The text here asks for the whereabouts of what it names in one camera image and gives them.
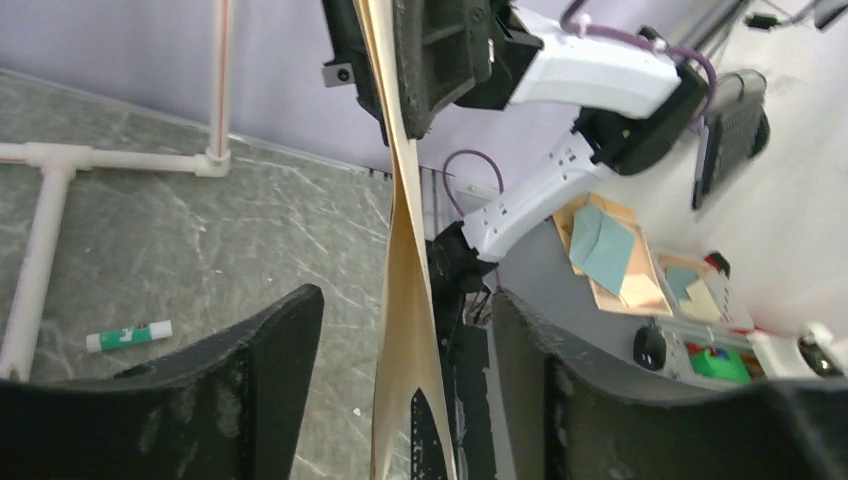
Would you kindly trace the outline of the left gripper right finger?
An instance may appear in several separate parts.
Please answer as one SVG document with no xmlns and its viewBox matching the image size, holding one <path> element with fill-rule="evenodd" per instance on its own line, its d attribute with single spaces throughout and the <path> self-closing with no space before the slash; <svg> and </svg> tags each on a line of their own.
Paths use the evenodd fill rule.
<svg viewBox="0 0 848 480">
<path fill-rule="evenodd" d="M 559 329 L 509 291 L 494 343 L 519 479 L 843 479 L 847 383 L 706 390 Z"/>
</svg>

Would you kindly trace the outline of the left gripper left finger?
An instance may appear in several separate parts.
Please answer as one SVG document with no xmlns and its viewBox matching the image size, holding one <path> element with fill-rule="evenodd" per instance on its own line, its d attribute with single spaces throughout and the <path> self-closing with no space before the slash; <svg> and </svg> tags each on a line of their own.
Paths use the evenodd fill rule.
<svg viewBox="0 0 848 480">
<path fill-rule="evenodd" d="M 110 378 L 1 384 L 5 479 L 286 479 L 325 301 L 305 284 Z"/>
</svg>

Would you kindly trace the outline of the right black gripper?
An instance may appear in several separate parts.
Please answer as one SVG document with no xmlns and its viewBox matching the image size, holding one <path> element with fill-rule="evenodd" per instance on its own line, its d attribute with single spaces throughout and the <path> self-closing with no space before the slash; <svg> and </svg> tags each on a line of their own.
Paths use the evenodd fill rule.
<svg viewBox="0 0 848 480">
<path fill-rule="evenodd" d="M 321 4 L 334 55 L 323 64 L 324 84 L 354 85 L 357 103 L 378 122 L 387 146 L 354 2 Z M 392 13 L 401 110 L 410 139 L 422 139 L 435 116 L 456 101 L 464 108 L 504 110 L 543 47 L 519 24 L 511 1 L 394 1 Z"/>
</svg>

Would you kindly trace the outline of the green white glue stick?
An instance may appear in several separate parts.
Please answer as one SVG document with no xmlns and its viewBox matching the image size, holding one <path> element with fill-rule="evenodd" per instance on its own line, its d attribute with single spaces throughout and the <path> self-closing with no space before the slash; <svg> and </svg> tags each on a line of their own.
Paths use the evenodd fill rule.
<svg viewBox="0 0 848 480">
<path fill-rule="evenodd" d="M 172 335 L 172 323 L 166 320 L 89 334 L 85 344 L 87 351 L 94 353 L 149 343 Z"/>
</svg>

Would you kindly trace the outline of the tan decorated letter sheet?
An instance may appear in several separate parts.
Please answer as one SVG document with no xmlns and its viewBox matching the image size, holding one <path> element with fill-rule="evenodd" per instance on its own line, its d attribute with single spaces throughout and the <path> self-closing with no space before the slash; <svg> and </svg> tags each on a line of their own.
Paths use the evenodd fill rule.
<svg viewBox="0 0 848 480">
<path fill-rule="evenodd" d="M 370 476 L 386 477 L 401 423 L 416 392 L 434 418 L 438 455 L 446 476 L 457 476 L 451 441 L 432 292 L 425 251 L 417 145 L 408 138 L 401 110 L 393 4 L 355 4 L 376 80 L 392 162 L 393 198 L 387 241 L 383 304 L 376 361 Z"/>
</svg>

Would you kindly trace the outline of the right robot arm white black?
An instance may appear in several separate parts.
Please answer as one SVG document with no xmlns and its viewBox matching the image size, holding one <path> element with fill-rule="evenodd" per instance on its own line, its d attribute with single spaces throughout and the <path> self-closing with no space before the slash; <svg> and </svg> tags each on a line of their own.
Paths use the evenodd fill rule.
<svg viewBox="0 0 848 480">
<path fill-rule="evenodd" d="M 327 1 L 327 86 L 352 84 L 391 151 L 398 198 L 422 215 L 412 185 L 417 143 L 448 105 L 502 111 L 579 107 L 548 159 L 520 183 L 420 243 L 436 307 L 481 287 L 511 247 L 595 183 L 640 173 L 701 118 L 716 75 L 699 52 L 589 19 L 552 20 L 508 1 Z"/>
</svg>

